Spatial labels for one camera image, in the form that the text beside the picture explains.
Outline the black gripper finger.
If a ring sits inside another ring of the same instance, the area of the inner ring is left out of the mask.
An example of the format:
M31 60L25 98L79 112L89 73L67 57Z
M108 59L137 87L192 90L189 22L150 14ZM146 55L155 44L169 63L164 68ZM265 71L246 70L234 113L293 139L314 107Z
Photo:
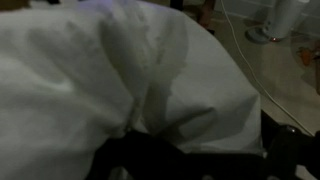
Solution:
M291 143L300 134L300 130L288 124L279 124L266 112L261 112L262 145L268 156L290 155L297 157L299 146Z

